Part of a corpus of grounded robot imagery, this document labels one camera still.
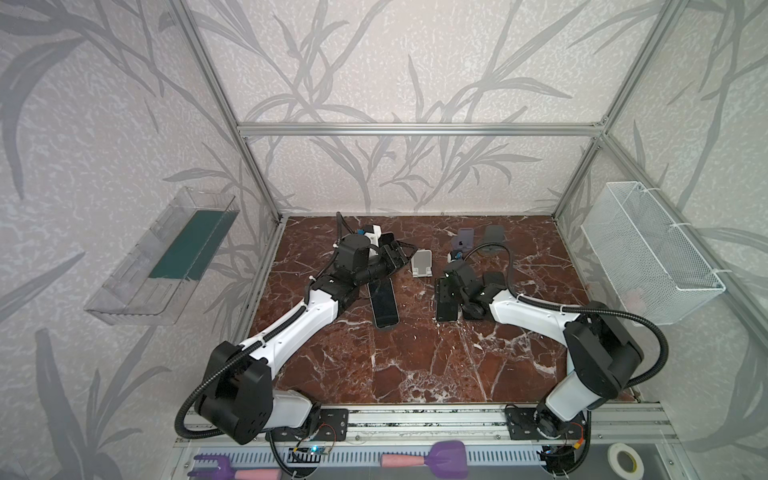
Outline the black smartphone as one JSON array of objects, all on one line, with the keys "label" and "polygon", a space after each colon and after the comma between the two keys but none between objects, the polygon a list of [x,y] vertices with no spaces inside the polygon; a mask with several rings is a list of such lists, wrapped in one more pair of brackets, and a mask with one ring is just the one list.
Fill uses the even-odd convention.
[{"label": "black smartphone", "polygon": [[462,305],[463,318],[465,320],[480,321],[488,315],[487,306],[481,302],[469,301]]}]

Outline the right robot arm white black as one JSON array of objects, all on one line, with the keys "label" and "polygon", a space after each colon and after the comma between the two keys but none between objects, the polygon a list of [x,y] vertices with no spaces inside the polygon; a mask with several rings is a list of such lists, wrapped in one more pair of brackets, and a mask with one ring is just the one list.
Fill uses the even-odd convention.
[{"label": "right robot arm white black", "polygon": [[624,324],[599,302],[587,312],[513,294],[503,275],[479,278],[463,260],[451,262],[436,282],[437,319],[491,319],[550,338],[567,350],[567,375],[533,414],[537,428],[553,437],[589,408],[613,400],[629,386],[644,353]]}]

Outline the large smartphone silver edge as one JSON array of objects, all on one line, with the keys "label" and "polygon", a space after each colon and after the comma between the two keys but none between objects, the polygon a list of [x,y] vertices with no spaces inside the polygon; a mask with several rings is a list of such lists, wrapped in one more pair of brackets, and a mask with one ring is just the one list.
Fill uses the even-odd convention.
[{"label": "large smartphone silver edge", "polygon": [[392,280],[384,278],[371,282],[368,287],[375,327],[384,330],[397,326],[400,316]]}]

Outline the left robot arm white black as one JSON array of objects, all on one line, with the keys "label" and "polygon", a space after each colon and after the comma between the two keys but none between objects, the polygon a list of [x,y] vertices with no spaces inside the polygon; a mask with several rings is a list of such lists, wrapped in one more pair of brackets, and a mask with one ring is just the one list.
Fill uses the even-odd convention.
[{"label": "left robot arm white black", "polygon": [[284,364],[317,332],[337,320],[363,286],[404,268],[416,246],[386,233],[373,239],[353,232],[339,238],[329,263],[301,301],[263,331],[239,344],[220,343],[201,381],[182,403],[176,434],[194,440],[226,435],[240,445],[275,429],[313,433],[320,406],[304,394],[280,391],[273,381]]}]

